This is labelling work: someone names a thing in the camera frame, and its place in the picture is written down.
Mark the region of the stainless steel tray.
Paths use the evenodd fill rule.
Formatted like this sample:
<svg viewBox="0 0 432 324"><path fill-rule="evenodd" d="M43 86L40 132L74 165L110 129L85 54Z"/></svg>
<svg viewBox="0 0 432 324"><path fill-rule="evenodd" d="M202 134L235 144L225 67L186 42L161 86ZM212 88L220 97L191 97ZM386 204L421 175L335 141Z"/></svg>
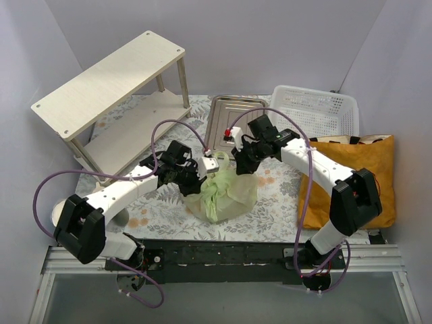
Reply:
<svg viewBox="0 0 432 324"><path fill-rule="evenodd" d="M252 97L216 96L211 102L207 131L205 134L206 146L213 152L226 152L231 160L233 142L223 139L225 130L242 113L256 108L266 108L267 102Z"/></svg>

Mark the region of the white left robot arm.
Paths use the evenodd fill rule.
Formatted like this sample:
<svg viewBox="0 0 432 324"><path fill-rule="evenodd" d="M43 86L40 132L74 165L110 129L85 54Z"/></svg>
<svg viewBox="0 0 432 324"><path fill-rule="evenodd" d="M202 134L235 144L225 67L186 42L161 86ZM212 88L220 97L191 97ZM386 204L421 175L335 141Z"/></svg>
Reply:
<svg viewBox="0 0 432 324"><path fill-rule="evenodd" d="M115 257L127 269L138 269L144 260L142 243L129 234L108 232L106 227L122 216L129 204L165 184L178 185L184 196L198 194L207 173L202 161L188 158L190 152L174 140L158 159L141 161L127 180L85 197L73 194L57 203L51 214L57 243L82 264L97 257Z"/></svg>

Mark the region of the light green plastic grocery bag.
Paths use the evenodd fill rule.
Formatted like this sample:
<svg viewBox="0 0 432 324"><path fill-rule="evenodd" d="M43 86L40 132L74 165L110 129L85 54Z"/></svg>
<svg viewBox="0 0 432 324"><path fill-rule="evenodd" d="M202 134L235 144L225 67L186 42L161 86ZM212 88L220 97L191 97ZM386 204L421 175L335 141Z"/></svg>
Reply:
<svg viewBox="0 0 432 324"><path fill-rule="evenodd" d="M238 175L236 168L230 165L227 153L217 151L214 155L219 162L219 171L207 176L200 187L200 193L182 197L195 217L209 223L251 212L258 196L257 175Z"/></svg>

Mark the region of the floral patterned table mat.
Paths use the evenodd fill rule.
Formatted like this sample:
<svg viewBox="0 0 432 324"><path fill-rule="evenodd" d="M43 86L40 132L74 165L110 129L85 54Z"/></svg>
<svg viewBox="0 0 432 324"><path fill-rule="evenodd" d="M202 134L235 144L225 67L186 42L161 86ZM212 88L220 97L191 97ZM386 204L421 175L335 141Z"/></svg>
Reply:
<svg viewBox="0 0 432 324"><path fill-rule="evenodd" d="M102 117L91 136L94 140L124 114L144 103L147 96L134 95ZM205 137L213 96L190 96L191 114L184 121ZM193 149L193 157L201 156L200 142L182 125L174 125L158 141L158 151L171 140L179 140ZM127 232L137 238L166 240L227 240L255 242L294 242L298 212L301 173L275 159L266 159L256 172L258 200L250 213L220 223L196 218L183 203L178 187L170 184L141 196L127 207L129 222L118 227L112 222L110 232Z"/></svg>

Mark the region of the mustard yellow tote bag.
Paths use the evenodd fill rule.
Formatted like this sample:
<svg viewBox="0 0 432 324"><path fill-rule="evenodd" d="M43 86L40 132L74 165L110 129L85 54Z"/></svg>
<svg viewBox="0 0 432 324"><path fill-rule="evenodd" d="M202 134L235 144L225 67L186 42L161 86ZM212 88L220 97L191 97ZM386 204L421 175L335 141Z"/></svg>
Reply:
<svg viewBox="0 0 432 324"><path fill-rule="evenodd" d="M394 137L392 135L328 136L310 139L311 146L352 169L366 168L374 174L382 213L364 225L364 230L389 227L396 220L393 188ZM319 230L329 221L330 197L320 185L311 189L303 228Z"/></svg>

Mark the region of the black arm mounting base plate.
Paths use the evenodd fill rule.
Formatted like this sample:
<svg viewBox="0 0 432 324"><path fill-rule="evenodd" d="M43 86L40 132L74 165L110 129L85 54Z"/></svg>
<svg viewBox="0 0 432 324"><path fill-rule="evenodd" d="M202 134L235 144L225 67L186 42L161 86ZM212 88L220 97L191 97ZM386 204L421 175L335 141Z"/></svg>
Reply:
<svg viewBox="0 0 432 324"><path fill-rule="evenodd" d="M294 245L281 242L143 240L126 261L158 284L279 282L300 285Z"/></svg>

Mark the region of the white wooden two-tier shelf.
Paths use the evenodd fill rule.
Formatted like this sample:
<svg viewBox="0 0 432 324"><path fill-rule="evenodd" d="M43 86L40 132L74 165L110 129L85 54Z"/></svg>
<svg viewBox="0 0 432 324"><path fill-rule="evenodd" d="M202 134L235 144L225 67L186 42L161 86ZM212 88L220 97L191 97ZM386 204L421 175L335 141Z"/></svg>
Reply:
<svg viewBox="0 0 432 324"><path fill-rule="evenodd" d="M185 50L148 30L31 106L98 181L119 175L172 125L190 113ZM78 135L150 81L158 89L117 125L83 145Z"/></svg>

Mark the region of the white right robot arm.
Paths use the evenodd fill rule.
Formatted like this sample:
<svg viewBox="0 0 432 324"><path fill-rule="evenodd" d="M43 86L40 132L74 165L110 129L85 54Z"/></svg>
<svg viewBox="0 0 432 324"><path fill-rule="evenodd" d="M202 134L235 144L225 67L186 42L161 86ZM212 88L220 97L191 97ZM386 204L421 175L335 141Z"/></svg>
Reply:
<svg viewBox="0 0 432 324"><path fill-rule="evenodd" d="M251 136L232 126L224 138L234 143L236 173L252 174L262 161L274 158L307 175L330 197L329 221L308 239L293 257L302 265L321 268L343 240L382 213L375 177L362 168L354 170L316 151L309 141L291 130L279 131L266 115L248 123Z"/></svg>

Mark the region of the white plastic perforated basket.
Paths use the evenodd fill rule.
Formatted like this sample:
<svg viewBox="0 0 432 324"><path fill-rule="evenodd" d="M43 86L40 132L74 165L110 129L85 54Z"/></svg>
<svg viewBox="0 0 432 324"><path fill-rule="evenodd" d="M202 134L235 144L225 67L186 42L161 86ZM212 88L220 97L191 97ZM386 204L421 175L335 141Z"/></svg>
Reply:
<svg viewBox="0 0 432 324"><path fill-rule="evenodd" d="M308 137L359 135L357 101L348 95L279 85L269 107L287 115Z"/></svg>

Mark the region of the aluminium frame rail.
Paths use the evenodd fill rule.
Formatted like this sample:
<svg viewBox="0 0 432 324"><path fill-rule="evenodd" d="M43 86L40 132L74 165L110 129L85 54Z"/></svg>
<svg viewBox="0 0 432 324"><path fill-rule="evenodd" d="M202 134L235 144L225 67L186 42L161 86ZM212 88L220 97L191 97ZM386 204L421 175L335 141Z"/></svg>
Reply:
<svg viewBox="0 0 432 324"><path fill-rule="evenodd" d="M36 293L36 301L29 322L43 322L57 274L103 274L105 263L106 259L99 257L95 261L83 265L64 248L50 247L41 270L41 283ZM404 261L395 244L352 245L348 270L355 273L392 273L408 322L422 322L408 283Z"/></svg>

